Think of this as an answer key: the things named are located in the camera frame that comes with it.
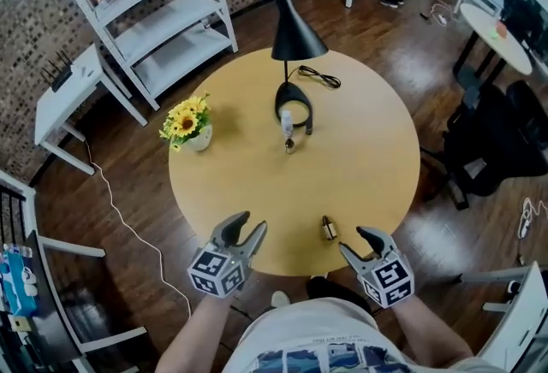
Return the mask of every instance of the round wooden table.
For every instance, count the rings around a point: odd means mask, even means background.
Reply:
[[[296,72],[291,77],[314,110],[313,134],[296,129],[293,154],[285,152],[274,114],[283,64],[271,59],[270,49],[241,56],[204,81],[196,93],[211,94],[211,145],[170,153],[176,201],[202,244],[224,218],[250,210],[241,239],[268,222],[252,267],[273,275],[321,275],[347,264],[338,240],[321,234],[322,215],[340,241],[370,253],[356,226],[392,234],[419,179],[413,121],[386,81],[334,51],[303,63],[335,75],[342,86],[330,90]],[[298,66],[290,62],[289,70]]]

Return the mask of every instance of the t-shirt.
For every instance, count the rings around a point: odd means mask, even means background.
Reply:
[[[223,373],[503,373],[478,358],[449,370],[418,365],[360,307],[315,299],[266,312],[252,323]]]

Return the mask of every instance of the white pot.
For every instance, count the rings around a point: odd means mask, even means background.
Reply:
[[[203,151],[211,143],[211,137],[213,135],[213,126],[211,123],[202,128],[202,132],[198,134],[195,138],[189,139],[185,142],[185,146],[190,148],[192,151]]]

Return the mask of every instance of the hardwood floor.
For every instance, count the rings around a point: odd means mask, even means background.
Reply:
[[[454,4],[456,0],[444,1]],[[441,132],[462,97],[451,67],[471,32],[464,22],[452,22],[446,28],[427,24],[419,13],[428,13],[432,0],[406,0],[405,6],[397,10],[381,7],[378,0],[354,0],[352,9],[345,9],[343,0],[294,2],[330,49],[365,63],[393,86],[408,107],[423,146],[441,148]],[[186,268],[198,240],[173,197],[168,149],[158,137],[158,129],[170,107],[186,98],[214,70],[233,58],[269,47],[276,24],[277,11],[272,3],[235,18],[241,48],[238,54],[222,56],[177,83],[160,98],[159,112],[152,112],[144,101],[134,99],[149,120],[146,127],[139,126],[108,97],[79,123],[89,140],[93,160],[110,180],[115,204],[126,222],[162,250],[167,280],[186,293],[194,307],[200,295],[190,286]],[[469,62],[477,67],[486,52],[486,45],[479,41]],[[503,87],[521,78],[507,67],[497,84]],[[548,87],[534,76],[527,81],[546,106]],[[78,141],[70,141],[68,150],[86,157],[86,148]],[[471,208],[462,212],[456,210],[447,192],[428,204],[422,203],[435,180],[427,168],[421,168],[414,202],[394,237],[414,267],[419,296],[477,352],[499,319],[497,314],[482,312],[481,305],[488,299],[501,299],[503,287],[452,285],[449,281],[464,271],[516,265],[516,230],[522,201],[525,197],[533,201],[547,199],[548,179],[507,180],[489,198],[471,198]],[[129,341],[106,355],[105,351],[92,353],[91,362],[100,371],[114,371],[119,370],[114,367],[118,366],[115,360],[123,358],[127,365],[137,364],[143,371],[152,371],[158,354],[169,345],[188,315],[184,299],[159,280],[157,253],[120,223],[99,174],[89,177],[56,160],[37,188],[42,234],[101,246],[107,251],[104,264],[59,253],[50,255],[57,284],[67,293],[66,301],[74,308],[80,307],[75,320],[88,317],[88,335],[100,334],[102,329],[148,329],[148,339]],[[523,251],[527,259],[545,263],[548,229],[541,228],[540,223],[533,224]],[[360,289],[348,268],[329,277]],[[276,289],[286,291],[293,301],[305,299],[305,280],[253,273],[238,294],[235,307],[255,318],[270,304]],[[381,330],[408,352],[392,312],[383,311],[377,319]],[[248,324],[248,318],[240,312],[231,312],[215,371],[222,369],[229,349],[237,344]]]

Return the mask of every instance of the sneaker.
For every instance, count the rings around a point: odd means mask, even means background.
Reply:
[[[381,0],[381,5],[384,5],[385,7],[391,7],[391,8],[397,8],[399,5],[395,2],[391,2],[389,0]]]
[[[282,308],[289,305],[291,305],[291,300],[284,291],[276,291],[272,294],[271,306],[273,308]]]

